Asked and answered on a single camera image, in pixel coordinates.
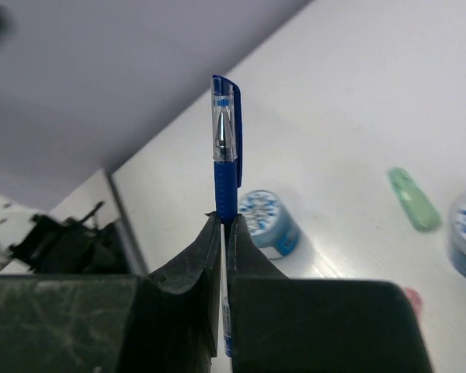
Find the blue pen cap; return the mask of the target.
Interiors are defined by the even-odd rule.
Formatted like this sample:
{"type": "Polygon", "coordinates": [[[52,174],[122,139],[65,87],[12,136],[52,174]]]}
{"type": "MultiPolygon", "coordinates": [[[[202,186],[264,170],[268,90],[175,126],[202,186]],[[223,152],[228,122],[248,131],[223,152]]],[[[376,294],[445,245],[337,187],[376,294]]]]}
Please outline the blue pen cap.
{"type": "Polygon", "coordinates": [[[242,185],[243,130],[240,88],[228,78],[211,78],[213,160],[235,162],[237,188],[242,185]]]}

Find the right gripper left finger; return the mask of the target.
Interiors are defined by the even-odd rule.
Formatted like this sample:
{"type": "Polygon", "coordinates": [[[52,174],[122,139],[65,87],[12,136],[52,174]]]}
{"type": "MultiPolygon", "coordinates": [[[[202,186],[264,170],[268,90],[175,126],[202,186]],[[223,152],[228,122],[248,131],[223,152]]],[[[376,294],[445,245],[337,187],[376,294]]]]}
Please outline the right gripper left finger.
{"type": "Polygon", "coordinates": [[[220,222],[147,275],[0,275],[0,372],[208,372],[220,222]]]}

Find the blue pen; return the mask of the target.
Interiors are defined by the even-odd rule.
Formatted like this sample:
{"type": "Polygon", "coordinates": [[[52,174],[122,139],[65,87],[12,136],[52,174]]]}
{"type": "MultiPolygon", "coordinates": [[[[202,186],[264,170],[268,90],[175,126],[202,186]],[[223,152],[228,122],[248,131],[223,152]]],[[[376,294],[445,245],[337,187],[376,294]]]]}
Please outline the blue pen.
{"type": "Polygon", "coordinates": [[[231,313],[228,300],[227,257],[231,225],[238,214],[237,162],[214,162],[216,214],[221,220],[221,311],[224,351],[232,355],[231,313]]]}

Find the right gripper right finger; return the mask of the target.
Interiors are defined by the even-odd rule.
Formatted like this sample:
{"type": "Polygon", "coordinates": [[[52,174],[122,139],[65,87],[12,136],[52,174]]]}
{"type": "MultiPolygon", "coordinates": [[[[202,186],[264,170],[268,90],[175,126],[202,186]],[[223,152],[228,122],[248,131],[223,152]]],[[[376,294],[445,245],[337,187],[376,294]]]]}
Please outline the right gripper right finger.
{"type": "Polygon", "coordinates": [[[227,251],[235,372],[430,372],[416,314],[387,281],[290,279],[244,217],[227,251]]]}

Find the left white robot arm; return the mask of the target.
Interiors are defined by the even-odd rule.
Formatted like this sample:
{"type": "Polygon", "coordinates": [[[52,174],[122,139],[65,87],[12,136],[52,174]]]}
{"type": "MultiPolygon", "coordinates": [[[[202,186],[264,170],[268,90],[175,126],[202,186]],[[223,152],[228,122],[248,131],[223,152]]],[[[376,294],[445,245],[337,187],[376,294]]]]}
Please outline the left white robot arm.
{"type": "Polygon", "coordinates": [[[103,171],[51,212],[0,193],[0,274],[128,274],[119,220],[103,171]]]}

